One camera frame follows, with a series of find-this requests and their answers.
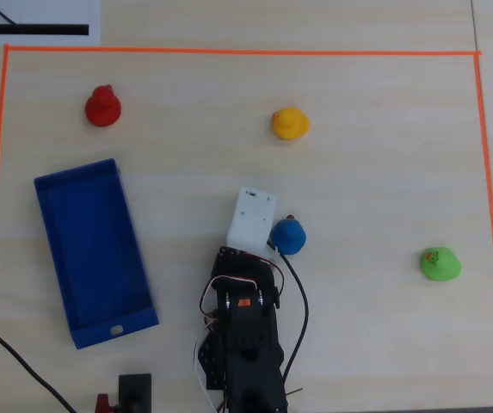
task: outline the white paper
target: white paper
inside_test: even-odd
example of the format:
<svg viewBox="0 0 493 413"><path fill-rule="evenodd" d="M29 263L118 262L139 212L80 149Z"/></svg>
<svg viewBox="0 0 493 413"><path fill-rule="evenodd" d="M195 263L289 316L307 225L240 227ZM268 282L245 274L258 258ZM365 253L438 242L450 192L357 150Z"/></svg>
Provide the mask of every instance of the white paper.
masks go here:
<svg viewBox="0 0 493 413"><path fill-rule="evenodd" d="M87 36L0 34L0 45L95 46L101 42L101 0L0 0L0 10L16 23L89 25Z"/></svg>

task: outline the white block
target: white block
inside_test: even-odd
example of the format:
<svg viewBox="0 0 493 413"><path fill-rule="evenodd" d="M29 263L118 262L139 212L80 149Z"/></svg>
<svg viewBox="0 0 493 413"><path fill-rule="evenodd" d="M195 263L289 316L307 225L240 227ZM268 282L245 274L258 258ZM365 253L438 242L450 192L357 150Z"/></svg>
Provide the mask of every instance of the white block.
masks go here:
<svg viewBox="0 0 493 413"><path fill-rule="evenodd" d="M277 197L253 188L242 187L227 234L227 246L270 258L267 240L273 228Z"/></svg>

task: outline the yellow rubber duck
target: yellow rubber duck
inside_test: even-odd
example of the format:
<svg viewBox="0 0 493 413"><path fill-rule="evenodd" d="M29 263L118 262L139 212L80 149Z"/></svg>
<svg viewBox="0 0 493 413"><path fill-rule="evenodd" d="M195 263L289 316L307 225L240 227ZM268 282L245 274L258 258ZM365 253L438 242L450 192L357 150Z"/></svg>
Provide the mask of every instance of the yellow rubber duck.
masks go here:
<svg viewBox="0 0 493 413"><path fill-rule="evenodd" d="M294 140L309 130L309 119L298 108L284 108L273 114L273 132L284 140Z"/></svg>

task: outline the white wire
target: white wire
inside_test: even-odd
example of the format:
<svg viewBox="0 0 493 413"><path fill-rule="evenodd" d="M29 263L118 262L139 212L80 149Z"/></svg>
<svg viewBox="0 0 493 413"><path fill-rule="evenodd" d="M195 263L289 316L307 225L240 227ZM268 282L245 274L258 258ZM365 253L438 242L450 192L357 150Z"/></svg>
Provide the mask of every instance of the white wire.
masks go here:
<svg viewBox="0 0 493 413"><path fill-rule="evenodd" d="M198 360L198 356L196 354L196 348L198 347L198 341L204 336L204 331L206 331L212 324L213 324L213 321L208 323L206 325L206 327L204 327L204 329L202 329L202 332L200 333L200 337L194 343L193 366L194 366L194 372L196 373L196 378L198 379L198 382L200 383L200 387L201 387L202 391L204 392L204 395L208 399L208 402L210 402L210 405L212 406L213 411L215 411L215 413L218 413L218 410L215 408L215 406L212 403L212 399L210 399L210 396L208 395L208 391L206 390L204 383L202 383L202 379L200 378L200 375L198 373L198 369L196 368L196 361Z"/></svg>
<svg viewBox="0 0 493 413"><path fill-rule="evenodd" d="M212 285L212 283L219 278L228 278L230 280L235 280L235 281L251 282L252 284L254 284L254 287L256 288L256 291L257 291L257 283L254 280L249 280L249 279L242 278L242 277L233 277L232 275L218 275L216 277L213 277L211 280L208 281L206 287L204 288L204 293L203 293L202 298L200 300L200 310L205 314L206 314L206 312L204 311L204 307L202 306L204 304L204 299L206 298L206 295L207 295L208 290L210 289L210 286Z"/></svg>

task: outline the red rubber duck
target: red rubber duck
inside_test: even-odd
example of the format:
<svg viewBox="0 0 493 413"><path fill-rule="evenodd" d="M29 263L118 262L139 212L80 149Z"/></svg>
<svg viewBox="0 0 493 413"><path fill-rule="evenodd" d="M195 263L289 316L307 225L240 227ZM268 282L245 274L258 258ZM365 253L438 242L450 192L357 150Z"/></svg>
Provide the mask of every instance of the red rubber duck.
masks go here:
<svg viewBox="0 0 493 413"><path fill-rule="evenodd" d="M120 118L121 113L120 101L109 84L95 88L90 99L85 103L85 115L98 127L112 125Z"/></svg>

